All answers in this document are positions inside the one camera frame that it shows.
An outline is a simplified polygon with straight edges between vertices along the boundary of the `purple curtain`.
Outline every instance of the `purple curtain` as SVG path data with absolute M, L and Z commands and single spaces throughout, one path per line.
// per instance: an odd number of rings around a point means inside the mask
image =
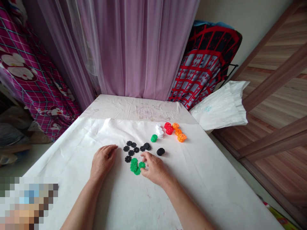
M 84 109 L 92 89 L 166 100 L 199 0 L 38 3 Z

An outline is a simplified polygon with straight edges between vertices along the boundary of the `hand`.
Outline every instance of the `hand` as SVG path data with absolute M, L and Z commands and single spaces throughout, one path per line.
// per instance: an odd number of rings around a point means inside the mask
M 98 149 L 92 161 L 90 180 L 101 181 L 109 173 L 115 161 L 117 145 L 106 145 Z
M 143 156 L 142 161 L 147 161 L 148 166 L 148 170 L 141 168 L 141 173 L 144 177 L 147 177 L 162 188 L 173 180 L 160 158 L 152 155 L 150 152 L 143 152 L 141 156 Z

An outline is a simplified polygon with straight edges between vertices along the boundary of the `red patterned cloth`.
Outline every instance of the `red patterned cloth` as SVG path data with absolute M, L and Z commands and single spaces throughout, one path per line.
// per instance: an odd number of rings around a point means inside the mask
M 241 41 L 242 35 L 233 29 L 192 27 L 168 101 L 178 101 L 189 110 L 210 95 L 227 75 Z

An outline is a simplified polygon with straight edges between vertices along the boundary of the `pixelated area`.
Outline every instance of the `pixelated area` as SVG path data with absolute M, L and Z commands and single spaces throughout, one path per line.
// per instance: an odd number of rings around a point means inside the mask
M 43 177 L 0 177 L 0 229 L 39 229 L 57 200 L 57 181 Z

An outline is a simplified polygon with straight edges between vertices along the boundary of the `white wall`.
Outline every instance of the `white wall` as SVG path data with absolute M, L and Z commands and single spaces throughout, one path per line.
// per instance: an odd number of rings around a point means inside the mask
M 232 64 L 241 65 L 292 0 L 201 0 L 196 20 L 222 21 L 242 34 Z

